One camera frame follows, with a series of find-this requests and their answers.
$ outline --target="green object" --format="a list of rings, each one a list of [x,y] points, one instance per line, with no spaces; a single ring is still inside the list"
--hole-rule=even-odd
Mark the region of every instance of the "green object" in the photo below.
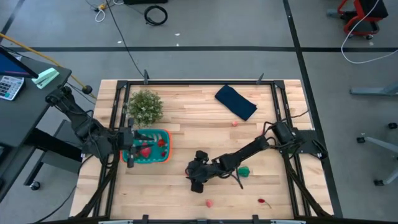
[[[138,132],[142,135],[145,135],[147,137],[150,137],[154,139],[153,141],[140,141],[140,140],[134,140],[133,146],[142,146],[144,143],[147,145],[153,144],[153,146],[150,147],[150,155],[148,158],[145,158],[142,155],[135,156],[134,157],[134,162],[137,164],[150,164],[153,162],[164,162],[166,161],[169,156],[171,156],[171,145],[170,145],[170,136],[166,130],[160,130],[160,129],[141,129],[138,130]],[[158,146],[157,142],[163,139],[166,142],[165,146]],[[127,156],[127,151],[123,151],[123,161],[127,162],[128,156]]]
[[[150,126],[163,117],[163,102],[160,96],[149,90],[133,93],[127,111],[138,129]]]
[[[238,168],[238,175],[241,177],[249,177],[250,170],[248,167],[240,167]]]
[[[43,89],[59,74],[60,73],[57,72],[54,68],[49,68],[46,71],[41,72],[38,78],[33,78],[32,81],[36,84],[37,88]]]

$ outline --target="green toy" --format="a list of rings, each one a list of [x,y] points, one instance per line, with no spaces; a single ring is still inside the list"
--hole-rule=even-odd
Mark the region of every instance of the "green toy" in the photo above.
[[[238,168],[238,175],[241,177],[249,177],[250,170],[248,167],[239,167]]]

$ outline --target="red chair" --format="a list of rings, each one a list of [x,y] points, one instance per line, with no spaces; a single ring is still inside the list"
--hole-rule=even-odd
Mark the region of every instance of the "red chair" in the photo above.
[[[348,0],[343,0],[339,5],[337,12],[340,18],[346,21],[344,26],[344,32],[349,34],[351,29],[363,19],[374,7],[377,0],[354,0],[355,11],[344,12],[341,10]],[[377,22],[388,16],[387,9],[384,5],[383,0],[379,0],[377,6],[374,8],[372,13],[368,15],[356,28],[352,31],[350,37],[353,35],[365,36],[366,39],[370,40],[374,34],[377,34],[380,30]]]

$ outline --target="desk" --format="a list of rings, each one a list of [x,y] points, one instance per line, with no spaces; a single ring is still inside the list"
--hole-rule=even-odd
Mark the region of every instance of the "desk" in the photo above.
[[[25,145],[45,112],[50,107],[45,97],[59,85],[66,84],[71,70],[54,65],[38,62],[23,57],[21,62],[35,73],[48,68],[55,68],[60,74],[45,88],[40,90],[30,79],[25,79],[25,87],[18,93],[14,101],[0,99],[0,145],[6,147],[7,155],[0,162],[0,178],[4,181],[0,188],[0,201],[7,194],[22,168],[33,154],[35,147]]]
[[[307,110],[300,80],[284,80],[292,116]],[[94,117],[108,127],[117,80],[103,80],[99,88]],[[114,188],[111,219],[261,219],[293,218],[285,167],[278,151],[266,150],[242,163],[251,175],[242,179],[244,189],[233,178],[213,178],[205,184],[202,194],[190,191],[184,170],[196,150],[204,150],[210,159],[234,152],[251,142],[262,129],[264,121],[275,121],[271,89],[262,85],[231,85],[257,105],[257,111],[241,121],[214,95],[222,85],[134,85],[130,93],[148,88],[157,92],[164,102],[164,117],[151,128],[167,129],[172,138],[172,157],[164,164],[136,164],[128,169],[120,162]],[[119,104],[123,103],[121,93]],[[115,124],[119,124],[121,110]],[[239,121],[232,127],[232,121]],[[308,114],[293,119],[299,129],[312,129]],[[318,203],[333,213],[321,162],[310,155],[300,155],[305,183]],[[101,164],[91,159],[81,169],[70,215],[76,215],[91,198],[98,185]],[[296,190],[300,213],[301,196]],[[105,190],[100,215],[104,214]],[[270,206],[259,203],[263,198]],[[213,201],[207,208],[205,200]]]

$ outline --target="red cherry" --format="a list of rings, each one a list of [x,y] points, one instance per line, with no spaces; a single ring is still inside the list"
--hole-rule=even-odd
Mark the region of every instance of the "red cherry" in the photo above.
[[[213,202],[211,200],[206,200],[206,206],[210,208],[211,206],[213,206]]]
[[[166,145],[166,141],[164,141],[163,139],[157,141],[157,146],[162,147]]]

